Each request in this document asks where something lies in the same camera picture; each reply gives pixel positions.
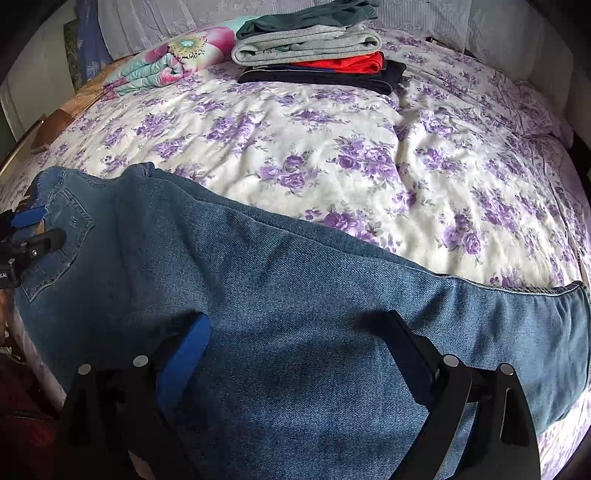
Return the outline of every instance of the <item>jeans back pocket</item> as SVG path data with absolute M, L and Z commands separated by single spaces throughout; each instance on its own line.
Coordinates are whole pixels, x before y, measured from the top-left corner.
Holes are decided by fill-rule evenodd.
M 66 243 L 39 259 L 21 275 L 21 287 L 29 301 L 33 301 L 44 288 L 53 285 L 76 259 L 82 243 L 94 221 L 80 202 L 66 189 L 60 189 L 47 203 L 43 218 L 45 231 L 62 228 Z

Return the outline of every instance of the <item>dark green folded shirt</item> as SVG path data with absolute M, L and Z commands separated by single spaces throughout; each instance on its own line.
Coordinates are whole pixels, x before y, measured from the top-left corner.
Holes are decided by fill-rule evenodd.
M 264 15 L 244 23 L 236 32 L 236 38 L 241 40 L 262 33 L 296 30 L 314 25 L 348 27 L 363 20 L 377 18 L 375 7 L 379 7 L 381 1 L 334 0 L 329 4 L 306 8 L 292 14 Z

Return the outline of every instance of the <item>metal rivet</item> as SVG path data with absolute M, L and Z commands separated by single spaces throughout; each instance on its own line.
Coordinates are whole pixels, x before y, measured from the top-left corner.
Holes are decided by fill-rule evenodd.
M 82 364 L 78 367 L 78 373 L 80 375 L 87 375 L 90 373 L 90 370 L 92 370 L 92 367 L 89 364 Z
M 443 363 L 448 367 L 457 367 L 460 361 L 455 355 L 446 355 L 443 357 Z
M 513 375 L 515 373 L 515 369 L 509 364 L 501 364 L 501 372 L 503 372 L 505 375 Z
M 145 355 L 138 355 L 134 358 L 134 367 L 143 367 L 148 365 L 148 357 Z

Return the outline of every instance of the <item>floral bedsheet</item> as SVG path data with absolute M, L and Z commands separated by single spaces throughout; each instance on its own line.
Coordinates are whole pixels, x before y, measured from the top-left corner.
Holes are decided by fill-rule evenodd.
M 3 181 L 15 206 L 50 165 L 118 176 L 152 161 L 248 205 L 338 228 L 433 271 L 485 284 L 587 280 L 591 211 L 572 131 L 527 85 L 398 31 L 389 97 L 345 86 L 244 83 L 232 63 L 100 102 Z M 540 436 L 543 478 L 591 423 L 591 392 Z

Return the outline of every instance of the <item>gray folded towel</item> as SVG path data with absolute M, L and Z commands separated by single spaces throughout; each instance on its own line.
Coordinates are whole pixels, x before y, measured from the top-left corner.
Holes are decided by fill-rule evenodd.
M 315 25 L 245 38 L 232 49 L 232 60 L 239 65 L 254 67 L 274 63 L 344 59 L 374 53 L 381 46 L 379 35 L 362 24 L 349 28 Z

